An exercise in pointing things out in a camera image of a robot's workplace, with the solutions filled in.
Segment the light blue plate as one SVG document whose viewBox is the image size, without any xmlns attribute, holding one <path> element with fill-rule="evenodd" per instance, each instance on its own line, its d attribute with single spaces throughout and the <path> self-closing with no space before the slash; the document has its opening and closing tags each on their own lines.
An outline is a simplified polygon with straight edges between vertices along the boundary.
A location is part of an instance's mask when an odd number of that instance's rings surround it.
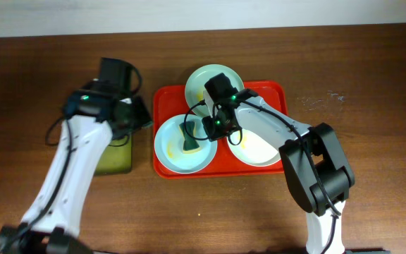
<svg viewBox="0 0 406 254">
<path fill-rule="evenodd" d="M 198 144 L 198 148 L 185 152 L 183 149 L 185 137 L 180 127 L 184 118 L 184 114 L 173 116 L 159 127 L 154 138 L 154 151 L 156 158 L 170 171 L 193 174 L 211 163 L 218 145 L 216 141 L 191 139 Z"/>
</svg>

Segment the green and yellow sponge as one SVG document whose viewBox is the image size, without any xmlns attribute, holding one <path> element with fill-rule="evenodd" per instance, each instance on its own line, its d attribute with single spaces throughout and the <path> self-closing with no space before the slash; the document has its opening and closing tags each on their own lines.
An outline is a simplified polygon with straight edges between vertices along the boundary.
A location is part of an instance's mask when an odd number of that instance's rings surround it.
<svg viewBox="0 0 406 254">
<path fill-rule="evenodd" d="M 195 133 L 195 122 L 188 121 L 187 123 L 181 123 L 179 127 L 184 138 L 183 153 L 191 154 L 199 152 L 202 148 L 200 147 L 199 143 L 189 135 L 191 131 Z"/>
</svg>

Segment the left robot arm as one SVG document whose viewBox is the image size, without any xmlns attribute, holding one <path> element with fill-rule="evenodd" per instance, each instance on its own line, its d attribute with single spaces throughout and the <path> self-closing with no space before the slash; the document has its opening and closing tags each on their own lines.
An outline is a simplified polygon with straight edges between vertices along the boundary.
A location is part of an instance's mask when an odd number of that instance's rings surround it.
<svg viewBox="0 0 406 254">
<path fill-rule="evenodd" d="M 79 241 L 87 192 L 105 149 L 152 125 L 131 63 L 103 58 L 99 75 L 73 91 L 57 123 L 61 136 L 42 187 L 18 226 L 3 226 L 0 253 L 91 253 Z"/>
</svg>

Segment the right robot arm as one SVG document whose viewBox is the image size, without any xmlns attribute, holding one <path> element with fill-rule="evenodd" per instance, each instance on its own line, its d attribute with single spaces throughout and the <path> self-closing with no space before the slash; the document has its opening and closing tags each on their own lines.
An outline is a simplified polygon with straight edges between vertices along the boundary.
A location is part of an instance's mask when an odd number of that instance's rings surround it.
<svg viewBox="0 0 406 254">
<path fill-rule="evenodd" d="M 204 85 L 210 141 L 250 131 L 278 150 L 288 190 L 306 213 L 308 253 L 345 253 L 342 211 L 355 175 L 335 131 L 300 123 L 269 106 L 251 89 L 234 88 L 220 73 Z"/>
</svg>

